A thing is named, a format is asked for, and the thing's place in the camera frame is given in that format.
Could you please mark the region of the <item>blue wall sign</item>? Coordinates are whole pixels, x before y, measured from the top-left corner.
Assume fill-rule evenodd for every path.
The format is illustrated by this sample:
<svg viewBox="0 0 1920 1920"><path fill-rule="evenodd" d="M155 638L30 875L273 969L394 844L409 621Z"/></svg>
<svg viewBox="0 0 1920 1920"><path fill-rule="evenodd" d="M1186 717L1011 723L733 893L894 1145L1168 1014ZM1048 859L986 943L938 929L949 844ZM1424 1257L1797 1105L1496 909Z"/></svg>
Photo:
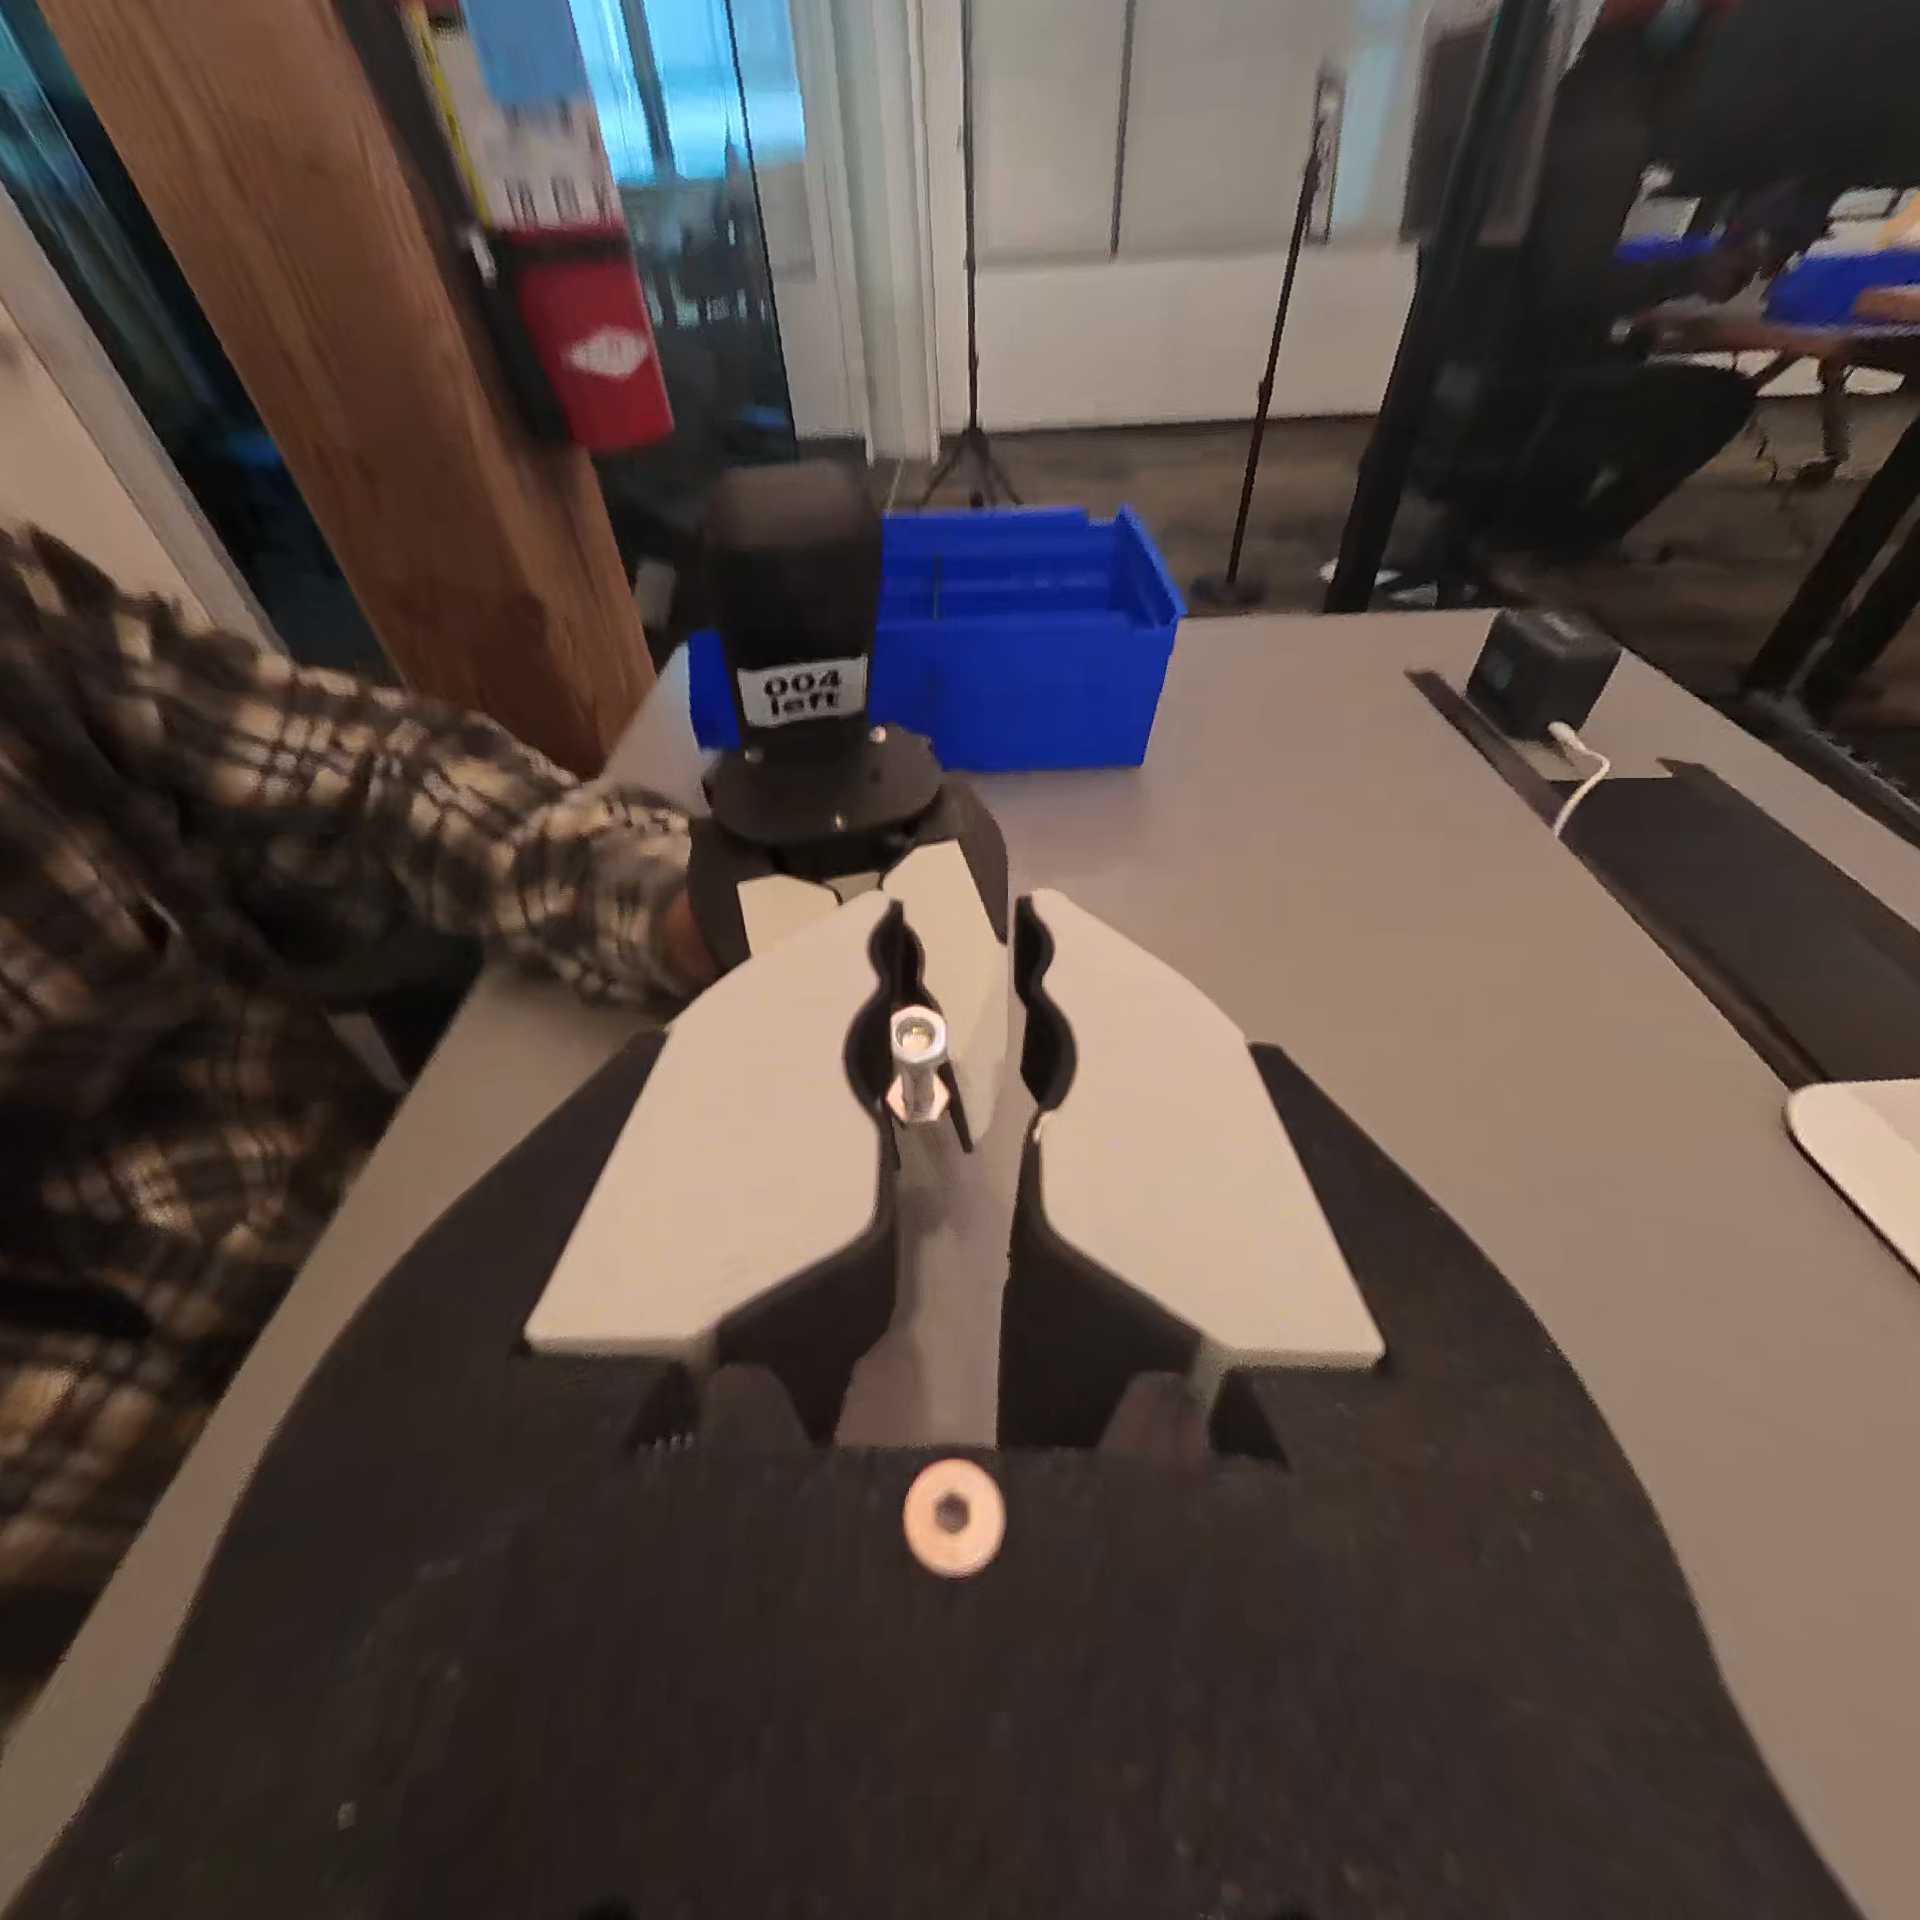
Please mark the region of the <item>blue wall sign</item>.
<svg viewBox="0 0 1920 1920"><path fill-rule="evenodd" d="M568 3L400 3L473 219L522 243L621 236Z"/></svg>

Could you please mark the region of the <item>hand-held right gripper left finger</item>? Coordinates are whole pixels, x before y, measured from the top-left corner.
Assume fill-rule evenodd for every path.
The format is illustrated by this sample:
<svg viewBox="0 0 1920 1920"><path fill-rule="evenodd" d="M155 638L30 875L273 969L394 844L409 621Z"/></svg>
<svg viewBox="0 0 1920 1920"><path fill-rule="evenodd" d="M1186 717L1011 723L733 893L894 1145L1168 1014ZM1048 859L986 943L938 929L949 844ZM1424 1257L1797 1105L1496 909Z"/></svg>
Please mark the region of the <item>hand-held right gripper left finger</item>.
<svg viewBox="0 0 1920 1920"><path fill-rule="evenodd" d="M859 1046L906 915L842 902L664 1033L522 1338L691 1373L853 1373L897 1309L897 1157Z"/></svg>

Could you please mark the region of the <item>black light stand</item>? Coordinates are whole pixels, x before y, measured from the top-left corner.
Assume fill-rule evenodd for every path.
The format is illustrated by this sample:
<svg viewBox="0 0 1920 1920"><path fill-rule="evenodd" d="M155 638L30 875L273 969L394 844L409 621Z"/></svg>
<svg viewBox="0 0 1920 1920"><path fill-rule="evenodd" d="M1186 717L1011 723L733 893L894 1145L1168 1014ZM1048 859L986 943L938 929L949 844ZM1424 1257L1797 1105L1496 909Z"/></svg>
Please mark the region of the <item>black light stand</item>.
<svg viewBox="0 0 1920 1920"><path fill-rule="evenodd" d="M1304 163L1304 179L1292 212L1292 226L1286 233L1281 293L1269 329L1264 369L1254 391L1254 414L1250 421L1238 473L1238 493L1228 557L1222 561L1219 572L1205 573L1192 582L1192 598L1202 610L1237 612L1258 609L1264 602L1264 582L1250 572L1245 572L1245 542L1252 526L1264 441L1276 411L1282 346L1286 339L1304 260L1307 247L1324 247L1329 241L1344 103L1347 76L1332 65L1321 65L1321 68L1315 76L1310 148Z"/></svg>

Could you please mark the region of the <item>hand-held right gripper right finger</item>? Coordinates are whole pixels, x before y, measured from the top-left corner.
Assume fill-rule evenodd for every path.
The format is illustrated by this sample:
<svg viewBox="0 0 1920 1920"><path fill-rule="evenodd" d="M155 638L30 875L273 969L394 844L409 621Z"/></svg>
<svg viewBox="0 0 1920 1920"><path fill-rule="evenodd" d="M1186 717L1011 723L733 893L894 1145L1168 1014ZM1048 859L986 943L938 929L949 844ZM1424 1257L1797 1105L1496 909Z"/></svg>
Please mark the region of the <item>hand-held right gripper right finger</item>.
<svg viewBox="0 0 1920 1920"><path fill-rule="evenodd" d="M1029 1014L1064 1020L1043 1095L1040 1221L1158 1309L1186 1377L1372 1372L1385 1338L1262 1079L1252 1043L1188 977L1056 889Z"/></svg>

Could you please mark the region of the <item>red wall alarm box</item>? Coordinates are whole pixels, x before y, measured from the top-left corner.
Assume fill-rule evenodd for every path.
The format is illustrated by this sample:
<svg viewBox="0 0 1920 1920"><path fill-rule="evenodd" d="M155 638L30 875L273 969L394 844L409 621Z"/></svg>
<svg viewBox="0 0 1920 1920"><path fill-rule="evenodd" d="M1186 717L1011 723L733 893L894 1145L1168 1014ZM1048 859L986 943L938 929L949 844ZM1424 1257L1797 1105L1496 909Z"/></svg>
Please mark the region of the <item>red wall alarm box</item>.
<svg viewBox="0 0 1920 1920"><path fill-rule="evenodd" d="M619 454L677 426L633 241L617 223L486 229L497 343L539 441Z"/></svg>

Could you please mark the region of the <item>white pad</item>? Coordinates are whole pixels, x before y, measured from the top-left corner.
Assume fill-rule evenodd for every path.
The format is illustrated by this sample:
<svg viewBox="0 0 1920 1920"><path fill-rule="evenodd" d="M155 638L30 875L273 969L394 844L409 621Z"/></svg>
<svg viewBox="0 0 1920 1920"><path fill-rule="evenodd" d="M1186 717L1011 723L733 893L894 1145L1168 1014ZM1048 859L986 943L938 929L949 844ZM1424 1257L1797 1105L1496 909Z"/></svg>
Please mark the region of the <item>white pad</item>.
<svg viewBox="0 0 1920 1920"><path fill-rule="evenodd" d="M1917 1273L1917 1079L1824 1084L1787 1095L1797 1149L1885 1247Z"/></svg>

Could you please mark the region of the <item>blue plastic bin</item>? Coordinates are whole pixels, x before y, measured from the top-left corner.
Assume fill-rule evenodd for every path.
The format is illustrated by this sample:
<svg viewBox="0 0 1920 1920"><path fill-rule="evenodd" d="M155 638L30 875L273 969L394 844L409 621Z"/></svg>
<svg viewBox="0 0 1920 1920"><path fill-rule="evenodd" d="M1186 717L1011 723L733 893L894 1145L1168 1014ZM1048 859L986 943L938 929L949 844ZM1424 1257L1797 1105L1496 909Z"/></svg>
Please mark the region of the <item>blue plastic bin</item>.
<svg viewBox="0 0 1920 1920"><path fill-rule="evenodd" d="M1134 510L880 521L878 719L923 733L954 773L1142 761L1185 598ZM714 610L685 649L696 735L729 749L737 719Z"/></svg>

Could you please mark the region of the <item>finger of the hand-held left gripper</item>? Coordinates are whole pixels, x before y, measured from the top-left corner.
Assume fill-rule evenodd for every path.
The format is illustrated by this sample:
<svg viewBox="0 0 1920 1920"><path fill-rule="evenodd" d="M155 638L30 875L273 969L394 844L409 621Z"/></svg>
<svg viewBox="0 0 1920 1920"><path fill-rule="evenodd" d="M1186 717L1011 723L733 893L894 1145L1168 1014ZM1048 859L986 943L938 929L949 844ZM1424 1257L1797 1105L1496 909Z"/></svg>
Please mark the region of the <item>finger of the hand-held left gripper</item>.
<svg viewBox="0 0 1920 1920"><path fill-rule="evenodd" d="M842 897L826 883L765 873L737 883L744 961L750 962L832 919Z"/></svg>
<svg viewBox="0 0 1920 1920"><path fill-rule="evenodd" d="M914 847L880 889L901 908L913 954L902 1007L929 1005L947 1020L947 1117L977 1149L992 1129L1012 1028L1009 942L956 842Z"/></svg>

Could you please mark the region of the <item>thin black tripod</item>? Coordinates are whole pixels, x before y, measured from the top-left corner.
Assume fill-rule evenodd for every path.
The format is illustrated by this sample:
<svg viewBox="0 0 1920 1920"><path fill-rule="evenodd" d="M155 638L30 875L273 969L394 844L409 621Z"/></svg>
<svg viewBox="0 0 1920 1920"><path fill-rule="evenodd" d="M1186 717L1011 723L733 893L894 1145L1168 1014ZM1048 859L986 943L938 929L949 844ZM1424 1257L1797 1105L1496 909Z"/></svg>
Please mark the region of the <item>thin black tripod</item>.
<svg viewBox="0 0 1920 1920"><path fill-rule="evenodd" d="M973 23L977 4L958 4L958 86L960 121L958 151L963 163L963 217L965 217L965 323L966 323L966 418L949 450L933 466L918 510L929 513L949 483L966 485L972 513L996 513L1022 508L1012 477L1001 466L992 435L980 417L980 361L977 325L977 85L973 85Z"/></svg>

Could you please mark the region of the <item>wooden pillar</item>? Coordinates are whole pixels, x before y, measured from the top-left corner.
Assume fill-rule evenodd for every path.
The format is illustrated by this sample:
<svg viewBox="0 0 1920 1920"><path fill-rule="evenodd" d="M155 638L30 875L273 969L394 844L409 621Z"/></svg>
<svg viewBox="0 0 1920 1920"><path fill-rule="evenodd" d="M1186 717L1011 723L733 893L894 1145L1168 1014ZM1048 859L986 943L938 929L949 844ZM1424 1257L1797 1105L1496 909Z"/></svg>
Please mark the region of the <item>wooden pillar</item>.
<svg viewBox="0 0 1920 1920"><path fill-rule="evenodd" d="M656 670L597 473L523 423L339 7L41 11L394 667L600 773Z"/></svg>

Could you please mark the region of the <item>silver bolt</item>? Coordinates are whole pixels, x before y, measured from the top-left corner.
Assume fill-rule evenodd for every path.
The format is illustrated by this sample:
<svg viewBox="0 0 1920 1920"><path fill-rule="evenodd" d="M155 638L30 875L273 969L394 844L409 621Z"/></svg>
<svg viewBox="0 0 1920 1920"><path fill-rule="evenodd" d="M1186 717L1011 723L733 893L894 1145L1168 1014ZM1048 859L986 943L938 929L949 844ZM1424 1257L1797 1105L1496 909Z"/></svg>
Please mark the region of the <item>silver bolt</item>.
<svg viewBox="0 0 1920 1920"><path fill-rule="evenodd" d="M894 1063L894 1079L902 1073L907 1076L939 1075L947 1084L949 1070L949 1028L947 1020L929 1005L906 1005L891 1014L890 1050ZM918 1129L923 1125L901 1125L902 1129Z"/></svg>

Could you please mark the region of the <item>person's plaid shirt torso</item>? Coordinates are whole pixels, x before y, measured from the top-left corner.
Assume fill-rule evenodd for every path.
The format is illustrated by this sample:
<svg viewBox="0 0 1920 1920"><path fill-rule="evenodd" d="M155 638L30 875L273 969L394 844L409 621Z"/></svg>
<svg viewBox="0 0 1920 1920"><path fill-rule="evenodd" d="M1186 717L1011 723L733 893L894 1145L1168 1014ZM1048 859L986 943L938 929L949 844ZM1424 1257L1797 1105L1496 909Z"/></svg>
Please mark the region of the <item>person's plaid shirt torso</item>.
<svg viewBox="0 0 1920 1920"><path fill-rule="evenodd" d="M5 530L5 1722L394 1116L344 1003L477 946L265 924L153 761L201 636L289 660Z"/></svg>

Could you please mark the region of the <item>black power adapter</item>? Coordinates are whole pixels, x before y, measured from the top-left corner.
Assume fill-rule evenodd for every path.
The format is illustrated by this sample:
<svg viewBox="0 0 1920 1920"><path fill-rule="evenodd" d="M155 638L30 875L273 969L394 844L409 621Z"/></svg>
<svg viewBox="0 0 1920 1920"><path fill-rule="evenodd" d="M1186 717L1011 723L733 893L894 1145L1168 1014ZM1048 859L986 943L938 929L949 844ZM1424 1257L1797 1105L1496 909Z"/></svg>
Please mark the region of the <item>black power adapter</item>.
<svg viewBox="0 0 1920 1920"><path fill-rule="evenodd" d="M1594 625L1549 609L1505 609L1467 676L1469 703L1505 735L1548 740L1580 731L1624 655Z"/></svg>

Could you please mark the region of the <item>black diagonal frame legs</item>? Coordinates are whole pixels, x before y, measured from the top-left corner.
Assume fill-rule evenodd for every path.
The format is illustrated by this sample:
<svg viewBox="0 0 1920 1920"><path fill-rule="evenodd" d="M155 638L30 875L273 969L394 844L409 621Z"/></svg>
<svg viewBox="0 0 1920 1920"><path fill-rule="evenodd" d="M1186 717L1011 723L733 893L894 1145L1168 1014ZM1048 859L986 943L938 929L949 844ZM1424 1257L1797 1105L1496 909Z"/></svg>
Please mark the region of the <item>black diagonal frame legs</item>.
<svg viewBox="0 0 1920 1920"><path fill-rule="evenodd" d="M1915 612L1917 418L1862 485L1736 685L1736 709L1795 703L1819 723Z"/></svg>

